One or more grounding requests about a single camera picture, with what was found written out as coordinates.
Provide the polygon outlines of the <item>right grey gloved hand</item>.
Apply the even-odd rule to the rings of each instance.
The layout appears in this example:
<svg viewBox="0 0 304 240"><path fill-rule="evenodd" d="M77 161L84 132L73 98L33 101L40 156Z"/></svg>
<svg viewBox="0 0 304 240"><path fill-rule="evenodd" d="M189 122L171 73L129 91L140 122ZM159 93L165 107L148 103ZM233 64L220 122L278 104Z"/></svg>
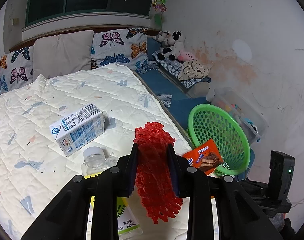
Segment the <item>right grey gloved hand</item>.
<svg viewBox="0 0 304 240"><path fill-rule="evenodd" d="M274 217L269 218L269 220L278 231L281 231L285 225L285 214L277 213Z"/></svg>

